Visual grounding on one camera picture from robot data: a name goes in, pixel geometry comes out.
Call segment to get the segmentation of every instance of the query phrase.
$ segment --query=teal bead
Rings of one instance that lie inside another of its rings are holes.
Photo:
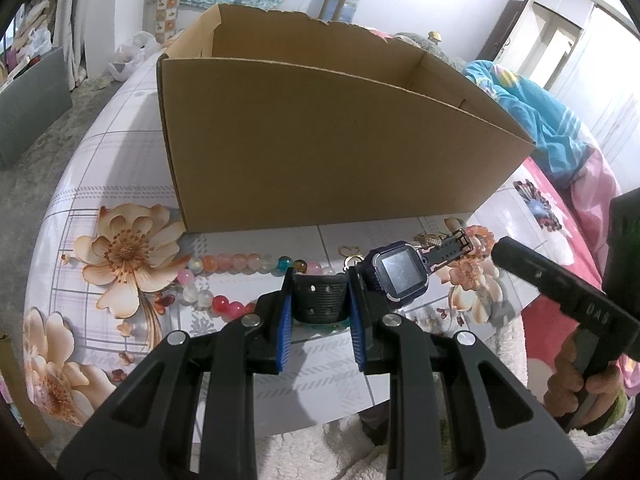
[[[293,265],[293,260],[291,258],[289,258],[288,256],[281,256],[278,258],[278,265],[276,268],[280,272],[285,272],[292,265]]]

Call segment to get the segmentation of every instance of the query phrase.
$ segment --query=watch face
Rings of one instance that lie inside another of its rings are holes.
[[[401,300],[424,287],[428,276],[420,256],[411,246],[401,246],[379,254],[373,261],[385,292]]]

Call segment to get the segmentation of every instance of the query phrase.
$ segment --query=metal screw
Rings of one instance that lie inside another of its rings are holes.
[[[182,330],[174,330],[166,337],[166,341],[173,346],[181,345],[187,341],[187,335]]]
[[[382,322],[387,326],[398,326],[402,323],[402,318],[398,314],[385,314]]]
[[[252,326],[258,326],[260,325],[260,316],[258,316],[257,314],[247,314],[246,316],[242,316],[241,323],[248,328],[251,328]]]
[[[471,346],[476,342],[476,336],[471,332],[458,332],[456,339],[461,345]]]

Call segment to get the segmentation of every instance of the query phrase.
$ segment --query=bead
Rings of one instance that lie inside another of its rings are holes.
[[[234,265],[234,259],[231,254],[219,254],[218,255],[218,268],[222,272],[227,272]]]
[[[245,270],[246,269],[246,256],[244,254],[234,254],[234,269]]]
[[[306,264],[306,273],[311,274],[312,276],[319,276],[322,274],[322,267],[317,262],[309,262]]]
[[[195,283],[185,285],[182,289],[182,299],[187,303],[194,303],[198,299],[198,287]]]
[[[202,266],[205,272],[216,272],[218,270],[218,260],[215,256],[207,254],[202,257]]]
[[[213,298],[213,304],[211,307],[213,309],[213,312],[217,314],[226,314],[229,310],[229,300],[226,298],[226,296],[216,296],[215,298]]]
[[[189,267],[189,270],[194,274],[200,274],[204,270],[202,260],[195,256],[191,260],[189,260],[187,267]]]
[[[210,290],[204,289],[198,293],[198,307],[202,310],[211,308],[213,302],[213,293]]]
[[[275,269],[277,264],[278,263],[272,254],[263,254],[260,256],[260,266],[262,267],[262,270],[266,272],[271,272]]]
[[[193,276],[193,272],[189,269],[181,269],[178,271],[178,283],[182,286],[187,286],[190,283],[193,283],[193,280],[195,280],[195,277]]]
[[[296,272],[300,272],[301,274],[306,274],[307,264],[305,260],[296,260],[293,262],[293,270]]]
[[[232,301],[229,303],[226,315],[231,319],[238,319],[240,316],[244,316],[244,305],[239,301]]]
[[[289,258],[288,256],[281,256],[278,258],[278,265],[276,266],[276,268],[280,272],[284,272],[285,270],[289,269],[289,267],[292,265],[293,265],[293,260],[291,258]]]
[[[262,266],[262,262],[260,261],[260,254],[258,253],[249,254],[249,256],[247,256],[246,258],[246,265],[253,272],[255,272],[256,270],[259,270],[260,267]]]

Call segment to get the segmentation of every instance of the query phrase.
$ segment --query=brown cardboard box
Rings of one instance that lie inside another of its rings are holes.
[[[446,63],[301,12],[212,7],[158,89],[191,232],[473,211],[533,150]]]

